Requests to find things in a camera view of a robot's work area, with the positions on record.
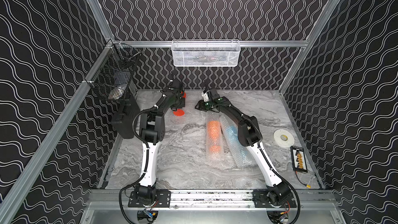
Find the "black speaker box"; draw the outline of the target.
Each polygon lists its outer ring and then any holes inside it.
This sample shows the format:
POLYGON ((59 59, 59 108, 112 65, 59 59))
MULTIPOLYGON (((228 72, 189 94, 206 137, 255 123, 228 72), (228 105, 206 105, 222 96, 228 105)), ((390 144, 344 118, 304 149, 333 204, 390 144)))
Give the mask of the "black speaker box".
POLYGON ((124 99, 117 113, 112 117, 111 124, 123 139, 132 139, 133 121, 140 112, 140 107, 134 95, 124 99))

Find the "bubble wrapped orange glass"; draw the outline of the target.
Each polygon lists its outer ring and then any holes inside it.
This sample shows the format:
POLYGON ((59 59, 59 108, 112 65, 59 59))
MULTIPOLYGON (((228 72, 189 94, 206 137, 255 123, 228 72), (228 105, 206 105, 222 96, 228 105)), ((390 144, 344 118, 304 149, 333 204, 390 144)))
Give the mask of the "bubble wrapped orange glass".
POLYGON ((223 156, 224 146, 219 114, 209 111, 206 114, 206 157, 209 161, 217 161, 223 156))

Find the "red plastic wine glass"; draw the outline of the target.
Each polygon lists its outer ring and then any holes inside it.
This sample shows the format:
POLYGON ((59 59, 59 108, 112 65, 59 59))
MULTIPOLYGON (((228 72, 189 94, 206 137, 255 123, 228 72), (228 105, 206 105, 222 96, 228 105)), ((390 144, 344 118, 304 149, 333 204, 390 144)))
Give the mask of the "red plastic wine glass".
POLYGON ((184 115, 183 109, 172 109, 172 111, 175 116, 183 116, 184 115))

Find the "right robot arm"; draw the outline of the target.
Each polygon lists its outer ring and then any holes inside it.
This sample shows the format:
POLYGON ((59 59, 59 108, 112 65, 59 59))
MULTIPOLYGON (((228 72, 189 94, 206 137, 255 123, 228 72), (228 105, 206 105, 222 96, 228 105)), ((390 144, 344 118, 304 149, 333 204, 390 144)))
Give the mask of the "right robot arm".
POLYGON ((287 201, 295 200, 297 208, 301 207, 296 189, 277 172, 271 163, 262 144, 263 136, 255 116, 244 114, 226 97, 209 102, 199 100, 195 108, 205 112, 218 110, 237 124, 238 141, 249 151, 259 166, 268 190, 267 200, 271 205, 280 206, 287 201))

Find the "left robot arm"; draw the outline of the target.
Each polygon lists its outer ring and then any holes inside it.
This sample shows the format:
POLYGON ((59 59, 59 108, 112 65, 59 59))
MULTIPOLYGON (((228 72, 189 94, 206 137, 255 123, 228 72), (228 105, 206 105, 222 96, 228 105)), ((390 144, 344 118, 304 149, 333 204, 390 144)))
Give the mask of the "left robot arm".
POLYGON ((160 144, 165 137, 165 114, 168 110, 177 111, 185 107, 186 93, 183 88, 166 88, 151 108, 142 110, 133 123, 140 121, 139 131, 133 135, 143 144, 143 165, 140 177, 134 183, 123 187, 120 192, 133 189, 131 200, 149 207, 156 203, 156 169, 160 144))

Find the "bubble wrapped blue glass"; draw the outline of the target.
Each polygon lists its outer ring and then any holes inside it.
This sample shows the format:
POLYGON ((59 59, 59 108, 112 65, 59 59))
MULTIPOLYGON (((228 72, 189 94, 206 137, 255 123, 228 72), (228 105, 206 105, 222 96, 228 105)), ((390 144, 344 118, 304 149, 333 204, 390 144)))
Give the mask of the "bubble wrapped blue glass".
POLYGON ((219 117, 221 130, 227 141, 227 146, 238 168, 255 167, 256 161, 246 147, 242 146, 238 140, 238 128, 226 115, 219 117))

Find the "black battery charger box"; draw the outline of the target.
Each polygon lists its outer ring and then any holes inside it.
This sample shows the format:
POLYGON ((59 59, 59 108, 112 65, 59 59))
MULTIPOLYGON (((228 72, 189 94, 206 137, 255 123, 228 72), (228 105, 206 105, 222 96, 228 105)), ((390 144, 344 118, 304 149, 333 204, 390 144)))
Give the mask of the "black battery charger box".
POLYGON ((307 173, 308 168, 306 164, 304 149, 297 146, 291 146, 292 166, 295 172, 307 173))

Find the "aluminium frame corner post left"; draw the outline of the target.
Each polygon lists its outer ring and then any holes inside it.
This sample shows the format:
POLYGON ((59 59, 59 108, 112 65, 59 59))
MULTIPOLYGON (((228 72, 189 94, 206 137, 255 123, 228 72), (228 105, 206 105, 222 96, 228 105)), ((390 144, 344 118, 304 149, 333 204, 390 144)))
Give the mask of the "aluminium frame corner post left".
POLYGON ((86 1, 93 13, 94 19, 96 20, 103 37, 107 40, 109 39, 115 40, 114 35, 111 32, 111 29, 105 18, 105 15, 103 13, 99 1, 98 0, 86 0, 86 1))

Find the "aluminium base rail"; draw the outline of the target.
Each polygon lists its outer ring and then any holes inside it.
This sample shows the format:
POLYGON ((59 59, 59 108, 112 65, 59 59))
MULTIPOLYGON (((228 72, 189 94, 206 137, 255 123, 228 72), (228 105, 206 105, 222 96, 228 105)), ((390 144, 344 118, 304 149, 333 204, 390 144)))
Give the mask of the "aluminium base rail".
POLYGON ((294 196, 281 204, 271 204, 266 190, 158 190, 152 204, 142 204, 132 196, 122 194, 122 206, 125 210, 267 210, 276 211, 290 208, 296 210, 329 210, 337 208, 334 194, 329 190, 297 190, 299 202, 294 196))

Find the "white tape roll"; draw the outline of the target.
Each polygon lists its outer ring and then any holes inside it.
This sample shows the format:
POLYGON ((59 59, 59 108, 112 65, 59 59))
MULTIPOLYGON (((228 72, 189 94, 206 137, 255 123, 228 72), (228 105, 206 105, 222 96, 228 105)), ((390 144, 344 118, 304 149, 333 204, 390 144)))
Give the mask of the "white tape roll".
POLYGON ((275 143, 282 148, 290 148, 294 145, 295 140, 293 135, 284 129, 278 129, 273 134, 275 143))

